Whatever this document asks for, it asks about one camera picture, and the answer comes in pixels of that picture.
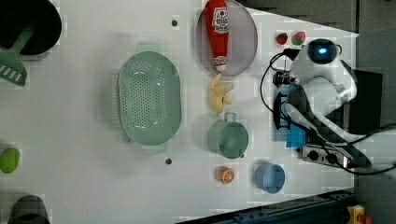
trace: robot eye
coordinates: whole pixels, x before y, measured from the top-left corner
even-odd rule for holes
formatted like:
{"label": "robot eye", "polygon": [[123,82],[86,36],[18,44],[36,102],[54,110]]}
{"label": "robot eye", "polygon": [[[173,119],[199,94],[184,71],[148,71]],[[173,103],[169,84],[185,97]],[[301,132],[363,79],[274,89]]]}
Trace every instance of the robot eye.
{"label": "robot eye", "polygon": [[319,49],[319,53],[324,54],[327,52],[327,49]]}

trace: blue cup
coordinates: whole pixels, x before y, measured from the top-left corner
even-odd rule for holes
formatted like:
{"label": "blue cup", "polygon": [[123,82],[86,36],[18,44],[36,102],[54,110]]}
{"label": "blue cup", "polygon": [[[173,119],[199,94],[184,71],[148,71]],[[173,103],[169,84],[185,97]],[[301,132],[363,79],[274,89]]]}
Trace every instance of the blue cup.
{"label": "blue cup", "polygon": [[285,179],[283,168],[274,164],[260,165],[255,174],[257,186],[271,194],[280,192],[285,184]]}

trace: sticker label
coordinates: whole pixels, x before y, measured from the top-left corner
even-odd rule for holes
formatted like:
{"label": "sticker label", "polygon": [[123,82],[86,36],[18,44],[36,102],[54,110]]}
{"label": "sticker label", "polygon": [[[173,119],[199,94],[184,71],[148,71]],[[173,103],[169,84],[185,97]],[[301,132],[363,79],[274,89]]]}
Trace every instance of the sticker label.
{"label": "sticker label", "polygon": [[215,65],[225,64],[226,58],[224,56],[219,56],[215,58]]}
{"label": "sticker label", "polygon": [[230,27],[227,17],[227,7],[215,8],[215,14],[213,15],[212,25],[213,27],[215,27],[216,33],[224,34],[229,32]]}

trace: teal mug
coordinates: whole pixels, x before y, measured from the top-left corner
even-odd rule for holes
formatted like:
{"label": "teal mug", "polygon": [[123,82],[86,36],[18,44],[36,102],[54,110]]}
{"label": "teal mug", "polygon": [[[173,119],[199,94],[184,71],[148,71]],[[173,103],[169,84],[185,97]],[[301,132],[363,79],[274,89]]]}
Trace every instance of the teal mug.
{"label": "teal mug", "polygon": [[217,151],[228,159],[236,159],[244,155],[248,147],[248,131],[236,122],[235,113],[225,113],[224,120],[219,120],[210,128],[208,143],[211,150]]}

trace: green spatula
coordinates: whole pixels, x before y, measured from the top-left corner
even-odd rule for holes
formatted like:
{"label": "green spatula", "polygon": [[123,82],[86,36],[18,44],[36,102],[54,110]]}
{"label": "green spatula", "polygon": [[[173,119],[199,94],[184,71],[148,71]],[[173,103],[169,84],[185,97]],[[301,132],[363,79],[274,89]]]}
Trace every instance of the green spatula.
{"label": "green spatula", "polygon": [[18,86],[24,86],[27,73],[23,66],[20,52],[35,32],[35,26],[30,23],[23,29],[14,45],[0,52],[0,78]]}

